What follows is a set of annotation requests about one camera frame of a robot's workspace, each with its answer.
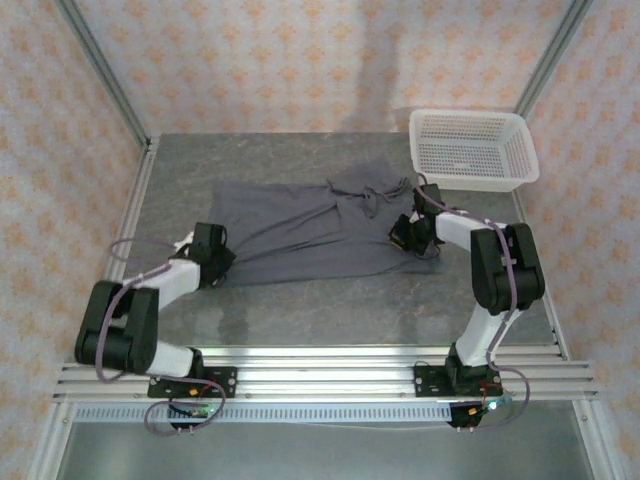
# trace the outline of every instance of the patterned wallpaper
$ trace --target patterned wallpaper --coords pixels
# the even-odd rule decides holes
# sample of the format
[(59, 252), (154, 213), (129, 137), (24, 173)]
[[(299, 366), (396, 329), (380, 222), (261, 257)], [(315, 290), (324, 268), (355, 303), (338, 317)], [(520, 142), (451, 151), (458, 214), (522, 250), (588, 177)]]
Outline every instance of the patterned wallpaper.
[(79, 0), (148, 134), (513, 110), (570, 0)]
[(596, 0), (530, 116), (540, 165), (522, 188), (572, 354), (611, 390), (640, 478), (640, 9)]
[(140, 151), (48, 0), (0, 8), (0, 478), (23, 478)]

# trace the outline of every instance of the marble surface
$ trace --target marble surface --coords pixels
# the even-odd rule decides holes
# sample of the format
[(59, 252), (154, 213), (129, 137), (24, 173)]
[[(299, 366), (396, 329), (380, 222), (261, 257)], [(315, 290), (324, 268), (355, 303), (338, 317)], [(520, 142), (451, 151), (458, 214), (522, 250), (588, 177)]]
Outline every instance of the marble surface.
[[(136, 236), (181, 239), (206, 220), (213, 179), (321, 183), (379, 157), (413, 172), (406, 133), (176, 134), (161, 137)], [(443, 191), (449, 205), (517, 221), (510, 194)], [(134, 245), (134, 256), (165, 252)], [(160, 314), (160, 339), (188, 345), (443, 345), (464, 331), (475, 300), (467, 252), (444, 245), (434, 274), (219, 288), (186, 295)], [(130, 269), (128, 274), (137, 273)], [(542, 302), (505, 343), (548, 344)]]

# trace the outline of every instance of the cable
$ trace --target cable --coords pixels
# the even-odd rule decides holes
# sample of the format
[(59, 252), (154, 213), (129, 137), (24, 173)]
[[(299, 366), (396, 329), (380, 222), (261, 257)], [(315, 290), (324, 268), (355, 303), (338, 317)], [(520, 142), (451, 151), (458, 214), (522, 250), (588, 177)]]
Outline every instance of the cable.
[[(425, 185), (429, 183), (427, 181), (427, 177), (423, 173), (418, 172), (418, 175), (424, 180)], [(512, 367), (499, 367), (494, 363), (492, 358), (495, 348), (497, 347), (498, 343), (500, 342), (500, 339), (504, 335), (507, 329), (507, 325), (509, 325), (509, 320), (511, 319), (511, 316), (514, 314), (514, 312), (516, 311), (516, 308), (518, 307), (518, 288), (516, 286), (516, 278), (513, 273), (513, 263), (511, 262), (511, 254), (509, 253), (509, 244), (507, 242), (506, 237), (504, 236), (504, 233), (502, 232), (502, 229), (495, 222), (489, 219), (483, 220), (483, 219), (474, 217), (473, 215), (470, 215), (467, 212), (455, 210), (453, 208), (447, 207), (446, 205), (435, 201), (434, 199), (429, 197), (426, 193), (424, 193), (420, 188), (420, 185), (417, 186), (416, 191), (420, 194), (422, 198), (424, 198), (428, 203), (435, 206), (436, 208), (439, 208), (447, 213), (457, 215), (459, 217), (470, 218), (482, 225), (487, 225), (491, 227), (493, 230), (495, 230), (496, 234), (498, 235), (498, 240), (500, 241), (500, 245), (502, 246), (502, 252), (504, 254), (505, 263), (507, 267), (507, 277), (509, 278), (509, 288), (511, 290), (511, 305), (509, 307), (509, 311), (504, 317), (504, 320), (502, 321), (502, 324), (498, 328), (498, 331), (496, 332), (495, 336), (491, 340), (491, 343), (489, 344), (489, 348), (487, 349), (487, 355), (486, 355), (487, 365), (491, 370), (495, 372), (498, 372), (498, 373), (509, 372), (519, 376), (524, 382), (525, 394), (524, 394), (524, 400), (522, 401), (522, 408), (520, 408), (520, 410), (515, 415), (512, 415), (511, 417), (505, 420), (502, 420), (495, 425), (484, 425), (484, 426), (474, 427), (472, 428), (472, 431), (473, 430), (493, 430), (499, 427), (503, 427), (504, 425), (507, 425), (508, 423), (511, 423), (515, 419), (520, 417), (529, 406), (529, 400), (531, 399), (531, 384), (529, 383), (529, 379), (520, 370), (517, 370)]]
[[(212, 382), (211, 380), (203, 380), (198, 378), (167, 377), (167, 376), (163, 376), (162, 378), (165, 380), (170, 380), (172, 382), (201, 383), (203, 385), (209, 386), (210, 388), (215, 388), (220, 392), (220, 405), (218, 405), (218, 408), (216, 408), (214, 412), (211, 415), (209, 415), (209, 417), (202, 423), (199, 423), (196, 426), (190, 425), (189, 426), (190, 433), (194, 433), (196, 430), (200, 430), (210, 425), (211, 422), (213, 422), (213, 420), (218, 415), (220, 415), (220, 412), (224, 408), (224, 404), (227, 401), (227, 395), (225, 394), (224, 389), (219, 384)], [(178, 428), (177, 430), (158, 430), (155, 426), (153, 426), (153, 424), (149, 421), (149, 416), (151, 415), (151, 412), (153, 411), (154, 408), (160, 407), (162, 405), (168, 405), (168, 406), (173, 405), (174, 407), (179, 406), (179, 407), (191, 407), (191, 408), (202, 407), (202, 403), (199, 403), (199, 402), (182, 402), (182, 401), (176, 402), (175, 400), (160, 400), (159, 402), (156, 402), (153, 405), (151, 405), (144, 414), (144, 428), (147, 430), (147, 432), (151, 433), (152, 435), (156, 435), (157, 437), (165, 437), (165, 438), (180, 435), (182, 433), (182, 429)]]
[(109, 253), (116, 260), (119, 260), (124, 263), (134, 264), (134, 265), (148, 265), (150, 263), (166, 263), (167, 262), (166, 258), (157, 259), (152, 257), (147, 257), (147, 258), (122, 257), (115, 252), (115, 247), (117, 247), (118, 245), (122, 243), (133, 243), (133, 242), (146, 243), (147, 245), (156, 245), (158, 247), (167, 247), (167, 248), (170, 248), (172, 252), (175, 252), (175, 249), (176, 249), (175, 245), (168, 242), (163, 242), (162, 240), (154, 240), (149, 238), (124, 237), (116, 240), (115, 242), (109, 245)]
[[(139, 241), (143, 243), (149, 243), (152, 245), (169, 247), (172, 250), (175, 249), (175, 247), (170, 243), (166, 243), (158, 240), (148, 240), (148, 239), (138, 239), (138, 238), (127, 237), (127, 238), (121, 238), (119, 240), (116, 240), (115, 242), (109, 245), (109, 251), (111, 255), (113, 255), (113, 257), (116, 258), (117, 260), (125, 263), (133, 262), (133, 263), (140, 264), (140, 263), (151, 262), (152, 260), (148, 258), (147, 259), (124, 258), (114, 252), (114, 247), (116, 247), (117, 245), (120, 245), (121, 243), (125, 243), (125, 242), (133, 242), (133, 241)], [(151, 280), (152, 278), (162, 275), (163, 273), (166, 273), (171, 269), (171, 264), (166, 260), (163, 260), (163, 261), (164, 263), (160, 267), (155, 268), (147, 273), (140, 274), (135, 279), (123, 285), (122, 288), (118, 290), (118, 292), (113, 296), (113, 299), (109, 303), (109, 306), (107, 307), (107, 311), (105, 312), (105, 315), (104, 315), (104, 319), (102, 321), (102, 326), (100, 327), (100, 334), (98, 335), (98, 345), (96, 347), (96, 358), (95, 358), (96, 375), (102, 383), (113, 383), (126, 373), (126, 372), (119, 372), (113, 377), (106, 377), (104, 374), (104, 366), (103, 366), (104, 348), (107, 341), (107, 333), (109, 331), (109, 324), (111, 323), (113, 313), (118, 303), (120, 303), (120, 300), (125, 296), (125, 294), (131, 288), (133, 288), (135, 285), (139, 283), (145, 282), (147, 280)], [(179, 377), (171, 377), (171, 376), (161, 376), (160, 378), (164, 380), (169, 380), (172, 382), (182, 382), (182, 383), (190, 383), (190, 384), (200, 383), (200, 384), (204, 384), (206, 386), (205, 388), (215, 388), (220, 392), (221, 401), (220, 401), (220, 405), (218, 405), (218, 408), (205, 421), (203, 421), (199, 425), (196, 425), (196, 426), (190, 425), (189, 431), (191, 433), (209, 425), (213, 421), (213, 419), (220, 414), (220, 412), (222, 411), (222, 408), (224, 407), (224, 404), (227, 399), (225, 391), (219, 384), (211, 380), (203, 380), (203, 379), (197, 379), (197, 378), (179, 378)], [(153, 411), (153, 409), (161, 405), (168, 405), (169, 407), (173, 407), (173, 409), (175, 410), (179, 410), (176, 407), (192, 407), (192, 408), (202, 407), (202, 403), (182, 402), (182, 401), (175, 401), (175, 400), (162, 400), (152, 404), (145, 412), (144, 426), (149, 433), (159, 437), (171, 437), (174, 435), (180, 435), (182, 433), (181, 428), (178, 428), (177, 430), (161, 431), (152, 426), (152, 424), (149, 422), (149, 417), (151, 415), (151, 412)]]

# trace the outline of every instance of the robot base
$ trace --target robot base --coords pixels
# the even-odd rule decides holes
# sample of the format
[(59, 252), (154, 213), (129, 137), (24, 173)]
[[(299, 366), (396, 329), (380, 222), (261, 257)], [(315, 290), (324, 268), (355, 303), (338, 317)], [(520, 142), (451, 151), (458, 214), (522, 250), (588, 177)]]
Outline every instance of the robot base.
[(455, 344), (443, 366), (416, 365), (413, 383), (416, 397), (500, 397), (502, 383), (498, 372), (488, 365), (462, 365)]
[[(211, 380), (222, 387), (227, 398), (234, 398), (238, 384), (238, 369), (236, 367), (203, 367), (199, 378)], [(172, 382), (164, 378), (152, 378), (147, 391), (149, 398), (168, 399), (198, 399), (220, 398), (220, 392), (215, 388), (208, 388), (202, 383)]]

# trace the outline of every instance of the black mounting bracket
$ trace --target black mounting bracket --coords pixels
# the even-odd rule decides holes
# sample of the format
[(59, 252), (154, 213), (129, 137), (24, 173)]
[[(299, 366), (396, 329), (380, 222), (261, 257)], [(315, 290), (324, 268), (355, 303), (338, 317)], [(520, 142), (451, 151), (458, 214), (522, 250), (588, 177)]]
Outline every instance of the black mounting bracket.
[(455, 344), (444, 365), (414, 365), (413, 385), (416, 397), (483, 398), (500, 397), (503, 393), (498, 372), (488, 365), (462, 365)]
[[(236, 396), (238, 387), (238, 369), (236, 367), (203, 367), (201, 371), (203, 380), (211, 380), (224, 390), (227, 398)], [(149, 398), (169, 398), (198, 400), (202, 398), (220, 398), (220, 392), (215, 388), (209, 388), (203, 383), (173, 382), (165, 378), (151, 378), (147, 391)]]
[[(419, 187), (429, 198), (438, 203), (442, 203), (440, 188), (437, 184), (422, 185)], [(400, 215), (393, 228), (389, 232), (389, 239), (398, 248), (417, 255), (424, 255), (430, 244), (441, 245), (436, 233), (436, 217), (442, 213), (442, 209), (427, 202), (418, 192), (418, 188), (413, 189), (413, 205), (420, 218), (411, 223), (407, 215)]]

